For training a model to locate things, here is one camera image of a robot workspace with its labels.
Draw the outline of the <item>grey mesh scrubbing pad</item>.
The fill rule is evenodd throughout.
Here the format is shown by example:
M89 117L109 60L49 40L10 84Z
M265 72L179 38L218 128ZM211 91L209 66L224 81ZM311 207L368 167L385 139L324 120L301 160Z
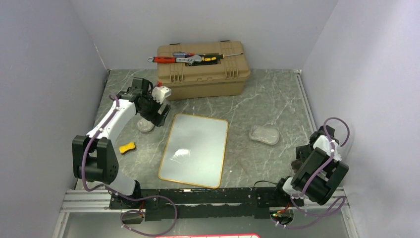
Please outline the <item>grey mesh scrubbing pad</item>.
M250 129L249 138L268 145L275 145L280 140L280 133L276 128L254 125Z

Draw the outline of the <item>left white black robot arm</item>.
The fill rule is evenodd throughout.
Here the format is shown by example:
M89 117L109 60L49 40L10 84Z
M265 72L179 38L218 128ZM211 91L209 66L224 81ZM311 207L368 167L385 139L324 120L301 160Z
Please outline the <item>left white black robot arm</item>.
M163 126L170 111L166 102L170 95L170 88L135 77L127 90L110 96L113 104L97 126L86 135L74 137L73 173L87 192L105 187L123 197L123 202L129 208L141 204L140 183L121 172L113 145L126 124L136 115L156 127Z

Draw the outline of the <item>yellow framed whiteboard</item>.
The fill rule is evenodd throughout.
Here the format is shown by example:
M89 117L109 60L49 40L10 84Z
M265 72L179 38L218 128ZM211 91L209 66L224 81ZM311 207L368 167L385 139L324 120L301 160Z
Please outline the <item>yellow framed whiteboard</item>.
M158 170L161 180L205 188L221 184L229 123L176 114Z

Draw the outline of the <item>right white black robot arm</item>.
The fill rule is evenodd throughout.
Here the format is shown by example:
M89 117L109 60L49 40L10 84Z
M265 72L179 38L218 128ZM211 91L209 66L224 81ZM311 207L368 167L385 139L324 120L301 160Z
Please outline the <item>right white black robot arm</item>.
M321 126L307 145L296 147L293 163L300 166L292 177L279 181L279 189L273 192L277 205L284 206L292 198L301 197L323 205L332 197L349 171L337 151L340 143L334 133L334 128Z

